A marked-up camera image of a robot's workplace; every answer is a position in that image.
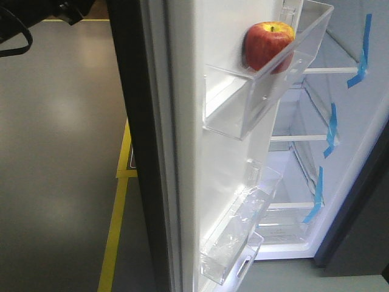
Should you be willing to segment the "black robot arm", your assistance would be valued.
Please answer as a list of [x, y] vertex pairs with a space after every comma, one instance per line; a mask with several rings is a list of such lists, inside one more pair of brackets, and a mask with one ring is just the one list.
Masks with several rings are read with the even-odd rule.
[[60, 19], [73, 25], [82, 19], [108, 19], [106, 1], [1, 1], [26, 26], [49, 19]]

